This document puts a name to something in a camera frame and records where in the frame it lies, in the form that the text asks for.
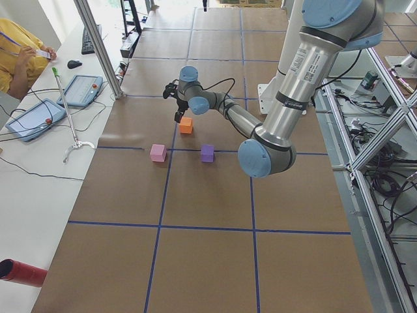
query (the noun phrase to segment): keyboard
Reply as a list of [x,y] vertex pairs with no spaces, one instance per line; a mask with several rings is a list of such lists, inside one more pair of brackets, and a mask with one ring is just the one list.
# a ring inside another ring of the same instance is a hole
[[[97,25],[97,30],[100,33],[100,36],[102,35],[102,26]],[[81,54],[90,54],[94,53],[94,46],[91,42],[90,36],[87,32],[87,29],[84,27],[83,31],[83,45],[81,47]]]

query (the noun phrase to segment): purple cube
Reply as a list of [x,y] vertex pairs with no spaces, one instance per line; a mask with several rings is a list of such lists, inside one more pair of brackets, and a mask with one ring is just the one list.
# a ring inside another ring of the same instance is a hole
[[213,145],[201,146],[201,161],[202,162],[214,162],[214,146]]
[[165,145],[152,145],[151,149],[151,160],[154,162],[164,162],[165,156],[167,155],[167,148]]

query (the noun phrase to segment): white table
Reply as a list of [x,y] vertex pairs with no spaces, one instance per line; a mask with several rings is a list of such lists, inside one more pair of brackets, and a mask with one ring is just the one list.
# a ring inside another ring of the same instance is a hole
[[[81,54],[82,31],[82,24],[74,28],[58,49],[57,60],[48,65],[34,84],[33,90],[57,88],[52,67],[58,69],[63,87],[76,74],[100,75],[106,81],[96,55]],[[122,35],[111,25],[109,27],[103,25],[102,36],[113,68],[116,69],[122,61],[119,51]],[[79,59],[83,65],[70,70],[66,67],[70,59]],[[37,95],[41,99],[50,98],[54,101],[59,98],[58,91],[37,93]],[[113,105],[114,97],[110,87],[107,86],[96,100],[102,104],[92,103],[72,116],[75,128],[81,130],[86,128],[93,117],[104,108],[85,132],[77,133],[81,141],[93,142],[95,145]],[[28,95],[19,108],[29,109],[39,102],[36,96]],[[68,119],[65,118],[58,125],[69,125]],[[0,134],[7,132],[8,130],[3,128]],[[0,140],[7,138],[11,136],[0,136]],[[0,147],[3,149],[0,157],[30,172],[83,179],[94,150],[90,147],[82,147],[72,151],[67,164],[64,164],[64,152],[73,143],[69,127],[53,127],[29,143],[20,140],[0,142]],[[81,184],[81,181],[29,175],[0,160],[0,261],[11,258],[48,269]],[[0,311],[30,312],[39,291],[40,288],[0,280]]]

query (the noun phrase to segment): block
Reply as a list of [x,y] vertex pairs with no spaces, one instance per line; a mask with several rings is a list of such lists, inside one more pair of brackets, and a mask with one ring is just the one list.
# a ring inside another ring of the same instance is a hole
[[202,162],[214,162],[214,146],[213,145],[201,146],[201,161]]
[[191,117],[183,117],[180,122],[180,133],[191,134],[193,132],[193,119]]
[[165,145],[153,144],[151,149],[151,160],[154,162],[165,162],[165,157],[167,155],[167,148]]

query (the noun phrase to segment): robotic arm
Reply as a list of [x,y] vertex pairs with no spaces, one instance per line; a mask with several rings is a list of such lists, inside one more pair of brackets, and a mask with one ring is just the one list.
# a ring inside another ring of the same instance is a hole
[[188,107],[194,114],[212,109],[245,135],[248,139],[240,145],[238,159],[252,177],[279,173],[294,164],[291,133],[338,52],[372,47],[382,38],[384,0],[304,0],[301,13],[305,23],[301,44],[276,94],[278,105],[264,123],[225,93],[204,90],[194,67],[182,68],[178,85],[170,83],[164,91],[164,98],[177,99],[176,122]]

